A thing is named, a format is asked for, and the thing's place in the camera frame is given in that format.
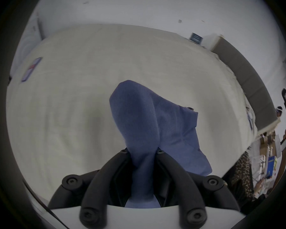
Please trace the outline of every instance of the blue cloth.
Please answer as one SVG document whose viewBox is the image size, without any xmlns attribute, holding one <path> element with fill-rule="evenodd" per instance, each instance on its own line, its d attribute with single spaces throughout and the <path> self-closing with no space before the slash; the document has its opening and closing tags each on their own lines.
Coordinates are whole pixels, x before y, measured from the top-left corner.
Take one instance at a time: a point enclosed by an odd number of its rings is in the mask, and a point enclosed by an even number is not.
<svg viewBox="0 0 286 229">
<path fill-rule="evenodd" d="M 153 166 L 158 147 L 186 171 L 203 176 L 212 172 L 199 149 L 197 112 L 167 101 L 130 80 L 117 86 L 109 102 L 134 165 L 131 197 L 126 207 L 160 207 L 153 195 Z"/>
</svg>

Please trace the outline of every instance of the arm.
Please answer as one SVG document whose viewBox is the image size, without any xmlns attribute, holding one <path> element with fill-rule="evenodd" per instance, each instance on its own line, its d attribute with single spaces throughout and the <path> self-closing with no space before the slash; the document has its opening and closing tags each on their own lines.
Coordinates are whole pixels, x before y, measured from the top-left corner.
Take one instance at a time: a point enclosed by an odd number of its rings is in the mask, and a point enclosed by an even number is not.
<svg viewBox="0 0 286 229">
<path fill-rule="evenodd" d="M 286 167 L 286 148 L 282 151 L 282 161 L 281 161 L 280 168 L 278 169 L 278 175 L 277 175 L 277 178 L 275 179 L 275 184 L 273 185 L 273 188 L 275 188 L 275 186 L 280 181 L 284 173 L 285 167 Z"/>
</svg>

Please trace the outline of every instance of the person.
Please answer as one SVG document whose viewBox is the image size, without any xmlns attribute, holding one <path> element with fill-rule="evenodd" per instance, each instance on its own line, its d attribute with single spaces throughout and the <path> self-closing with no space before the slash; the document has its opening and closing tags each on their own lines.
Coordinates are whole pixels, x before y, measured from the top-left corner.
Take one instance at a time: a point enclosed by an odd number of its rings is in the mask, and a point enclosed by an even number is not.
<svg viewBox="0 0 286 229">
<path fill-rule="evenodd" d="M 273 188 L 269 189 L 267 194 L 262 194 L 258 198 L 256 197 L 263 186 L 265 178 L 262 178 L 259 182 L 257 182 L 256 186 L 253 187 L 251 161 L 247 151 L 242 154 L 242 156 L 222 177 L 222 179 L 225 181 L 225 185 L 228 186 L 229 190 L 236 198 L 240 211 L 247 215 L 264 199 L 266 199 L 267 195 L 270 194 L 270 192 L 275 188 L 284 173 L 285 167 L 286 148 L 282 151 L 282 161 Z"/>
<path fill-rule="evenodd" d="M 277 106 L 275 109 L 276 113 L 277 113 L 277 117 L 281 117 L 283 109 L 281 106 Z"/>
</svg>

